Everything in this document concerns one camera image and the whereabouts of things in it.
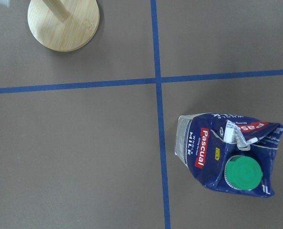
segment gray floor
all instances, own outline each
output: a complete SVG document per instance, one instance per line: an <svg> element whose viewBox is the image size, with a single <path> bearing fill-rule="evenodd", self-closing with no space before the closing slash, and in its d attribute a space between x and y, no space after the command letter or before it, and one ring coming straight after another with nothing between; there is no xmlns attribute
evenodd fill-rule
<svg viewBox="0 0 283 229"><path fill-rule="evenodd" d="M150 0L98 0L97 34L70 53L33 38L29 2L0 6L0 88L155 77ZM157 0L157 17L162 77L283 69L283 1ZM174 155L180 115L283 124L283 75L216 77L162 84L171 226L283 229L283 137L269 199L205 189ZM165 228L156 95L0 94L0 229Z"/></svg>

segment blue tape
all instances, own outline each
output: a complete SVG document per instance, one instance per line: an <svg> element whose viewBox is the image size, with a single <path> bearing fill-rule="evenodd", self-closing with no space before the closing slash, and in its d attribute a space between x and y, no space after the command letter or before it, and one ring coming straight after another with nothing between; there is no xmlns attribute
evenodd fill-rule
<svg viewBox="0 0 283 229"><path fill-rule="evenodd" d="M86 83L64 83L64 84L50 84L50 85L36 85L36 86L22 86L22 87L6 87L6 88L0 88L0 94L151 84L155 82L156 82L155 78L146 78L146 79L133 79L133 80L114 80L114 81L99 81L99 82L86 82Z"/></svg>
<svg viewBox="0 0 283 229"><path fill-rule="evenodd" d="M171 229L156 0L151 0L151 16L152 16L152 32L153 32L153 46L154 46L155 78L157 80L156 98L157 98L160 166L161 166L162 191L163 191L163 201L164 201L165 228Z"/></svg>
<svg viewBox="0 0 283 229"><path fill-rule="evenodd" d="M221 79L276 76L276 75L283 75L283 69L269 70L269 71L241 72L241 73L217 73L217 74L202 74L202 75L187 75L187 76L171 76L171 77L163 77L161 81L163 83L174 83L174 82L217 80L217 79L221 80Z"/></svg>

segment round wooden base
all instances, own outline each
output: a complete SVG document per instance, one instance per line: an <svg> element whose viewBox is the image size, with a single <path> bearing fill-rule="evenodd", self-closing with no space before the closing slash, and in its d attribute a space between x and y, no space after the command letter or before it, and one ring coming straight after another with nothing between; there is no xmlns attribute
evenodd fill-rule
<svg viewBox="0 0 283 229"><path fill-rule="evenodd" d="M42 0L31 0L29 28L39 43L59 52L69 52L86 45L99 25L96 0L62 0L69 17L60 21Z"/></svg>

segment pascual logo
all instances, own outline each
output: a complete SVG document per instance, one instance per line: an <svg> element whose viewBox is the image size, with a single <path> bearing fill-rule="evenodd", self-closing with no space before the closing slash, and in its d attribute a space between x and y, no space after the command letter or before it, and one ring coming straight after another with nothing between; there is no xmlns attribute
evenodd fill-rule
<svg viewBox="0 0 283 229"><path fill-rule="evenodd" d="M195 161L195 166L202 169L206 161L209 129L201 128L200 137L201 137L201 143L200 143L199 155Z"/></svg>
<svg viewBox="0 0 283 229"><path fill-rule="evenodd" d="M268 122L256 122L256 123L250 123L248 125L238 125L238 127L240 127L242 132L250 132L256 129L261 129L262 127L265 127L266 125L268 125L270 123Z"/></svg>

